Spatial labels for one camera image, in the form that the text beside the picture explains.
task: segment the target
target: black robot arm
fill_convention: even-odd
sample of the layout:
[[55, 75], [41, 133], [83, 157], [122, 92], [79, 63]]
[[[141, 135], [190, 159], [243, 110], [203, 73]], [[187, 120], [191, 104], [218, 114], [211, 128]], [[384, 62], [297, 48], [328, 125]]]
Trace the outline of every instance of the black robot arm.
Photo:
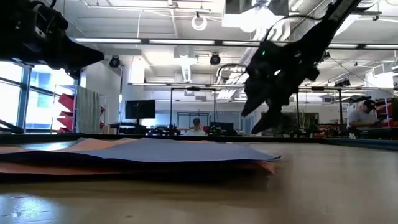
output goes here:
[[248, 98], [242, 116], [252, 113], [263, 102], [268, 111], [255, 125], [252, 134], [276, 127], [282, 122], [282, 106], [299, 91], [307, 78], [315, 80], [319, 75], [317, 65], [344, 20], [361, 0], [337, 0], [330, 4], [320, 22], [300, 40], [281, 47], [264, 39], [246, 68], [249, 78], [244, 91]]

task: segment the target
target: white shirt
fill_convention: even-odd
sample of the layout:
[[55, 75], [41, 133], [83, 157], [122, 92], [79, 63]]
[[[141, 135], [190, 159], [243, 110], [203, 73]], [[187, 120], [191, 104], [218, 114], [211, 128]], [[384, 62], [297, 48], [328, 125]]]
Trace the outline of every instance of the white shirt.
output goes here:
[[191, 129], [187, 131], [184, 136], [206, 136], [206, 132], [204, 132], [202, 129], [194, 130]]
[[355, 110], [350, 111], [350, 113], [348, 113], [347, 127], [351, 127], [349, 125], [351, 122], [375, 123], [376, 121], [377, 119], [374, 110], [372, 110], [370, 113], [365, 113], [364, 111], [356, 108]]

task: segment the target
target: security camera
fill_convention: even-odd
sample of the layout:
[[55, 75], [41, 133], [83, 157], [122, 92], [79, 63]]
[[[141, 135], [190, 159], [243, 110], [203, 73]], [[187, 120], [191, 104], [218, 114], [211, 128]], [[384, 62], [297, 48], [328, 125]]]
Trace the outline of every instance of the security camera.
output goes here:
[[218, 56], [218, 53], [213, 53], [213, 55], [210, 58], [210, 65], [218, 65], [220, 64], [221, 59], [220, 56]]
[[120, 66], [119, 56], [113, 55], [111, 61], [109, 62], [111, 68], [118, 68]]

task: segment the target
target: ceiling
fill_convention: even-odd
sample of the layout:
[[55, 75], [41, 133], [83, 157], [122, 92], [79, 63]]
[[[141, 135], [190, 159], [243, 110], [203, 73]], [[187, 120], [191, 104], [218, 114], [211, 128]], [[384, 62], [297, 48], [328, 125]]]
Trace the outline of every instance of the ceiling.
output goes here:
[[[58, 0], [56, 8], [70, 21], [72, 26], [68, 30], [70, 37], [112, 37], [112, 38], [171, 38], [171, 39], [223, 39], [223, 40], [249, 40], [254, 33], [243, 32], [238, 27], [223, 27], [220, 20], [224, 12], [223, 0], [183, 0], [172, 1], [178, 3], [179, 7], [200, 9], [211, 9], [211, 16], [205, 30], [193, 29], [192, 17], [194, 12], [174, 12], [175, 25], [171, 18], [170, 11], [127, 11], [115, 9], [88, 8], [83, 0]], [[308, 14], [314, 10], [322, 0], [304, 0], [298, 7], [300, 14]], [[90, 6], [155, 6], [167, 7], [167, 0], [86, 0]], [[380, 0], [379, 4], [370, 11], [380, 11], [380, 20], [360, 20], [353, 22], [344, 32], [337, 35], [334, 42], [347, 43], [377, 43], [377, 44], [398, 44], [398, 6], [392, 6], [386, 0]], [[181, 71], [181, 68], [172, 63], [174, 47], [159, 45], [94, 45], [98, 49], [141, 49], [150, 65], [149, 76], [174, 76]], [[210, 65], [212, 52], [218, 52], [221, 57], [221, 64], [237, 63], [244, 54], [242, 47], [193, 47], [195, 55], [198, 56], [198, 63], [192, 65], [192, 75], [212, 74], [218, 69]], [[331, 50], [331, 57], [336, 60], [327, 60], [319, 67], [321, 74], [318, 80], [311, 85], [325, 85], [328, 80], [338, 77], [347, 72], [351, 75], [351, 84], [363, 84], [364, 72], [383, 61], [392, 63], [394, 61], [393, 51], [368, 51], [368, 50]]]

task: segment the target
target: table surface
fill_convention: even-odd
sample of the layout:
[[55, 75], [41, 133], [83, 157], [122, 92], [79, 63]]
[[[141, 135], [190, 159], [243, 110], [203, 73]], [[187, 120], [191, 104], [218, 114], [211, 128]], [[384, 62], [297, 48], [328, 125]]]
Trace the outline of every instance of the table surface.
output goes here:
[[398, 223], [398, 153], [253, 144], [281, 154], [255, 186], [155, 182], [0, 185], [0, 223]]

